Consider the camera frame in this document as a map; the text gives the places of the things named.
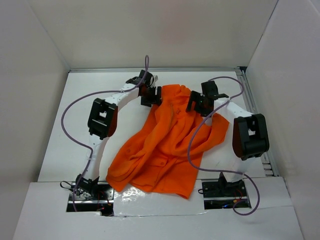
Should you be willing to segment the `orange jacket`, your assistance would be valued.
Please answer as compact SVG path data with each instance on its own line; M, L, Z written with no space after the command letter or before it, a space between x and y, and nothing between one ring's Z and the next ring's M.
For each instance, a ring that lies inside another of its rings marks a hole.
M188 162L187 148L203 120L195 111L186 112L190 93L184 85L162 87L161 105L151 108L142 129L125 142L108 168L106 181L117 192L130 184L148 193L190 197L198 170ZM198 167L203 153L223 143L229 128L220 114L213 120L191 144L191 161Z

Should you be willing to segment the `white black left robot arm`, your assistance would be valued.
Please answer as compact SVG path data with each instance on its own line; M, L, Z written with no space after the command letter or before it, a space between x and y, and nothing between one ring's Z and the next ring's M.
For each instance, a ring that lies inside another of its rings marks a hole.
M93 101L87 126L89 131L89 155L85 171L76 178L77 191L88 200L97 197L102 155L109 138L115 133L118 113L129 102L141 98L141 105L151 107L162 103L162 88L156 86L158 77L141 70L139 76L127 80L124 86L111 96Z

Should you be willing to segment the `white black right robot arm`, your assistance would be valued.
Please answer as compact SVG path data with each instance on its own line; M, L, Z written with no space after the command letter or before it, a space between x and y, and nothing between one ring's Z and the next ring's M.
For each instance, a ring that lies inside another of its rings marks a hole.
M219 93L215 80L230 79L239 84L240 92L228 96L225 93ZM223 196L230 196L236 189L235 182L250 177L247 170L242 167L241 163L251 158L260 158L270 149L266 118L261 113L249 112L236 103L233 99L244 93L244 85L237 79L229 76L218 76L201 83L201 92L192 90L189 95L186 112L195 111L199 113L203 120L193 133L187 147L187 160L190 165L202 172L222 173L224 180L218 184L218 190ZM207 169L195 165L191 160L191 145L198 135L198 132L204 124L211 120L215 113L222 111L225 113L224 118L232 125L232 141L234 165L229 168Z

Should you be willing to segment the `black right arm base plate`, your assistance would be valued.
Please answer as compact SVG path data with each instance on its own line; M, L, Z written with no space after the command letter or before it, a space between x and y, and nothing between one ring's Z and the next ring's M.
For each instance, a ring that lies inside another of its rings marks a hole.
M198 193L203 196L205 210L251 208L243 180L226 182L224 178L203 181Z

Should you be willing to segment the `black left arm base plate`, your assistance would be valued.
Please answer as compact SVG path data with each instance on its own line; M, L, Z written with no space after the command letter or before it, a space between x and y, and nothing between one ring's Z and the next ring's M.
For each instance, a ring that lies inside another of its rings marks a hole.
M89 194L78 188L73 195L70 190L67 201L67 212L100 212L102 216L114 215L115 190L106 182L99 182L97 190Z

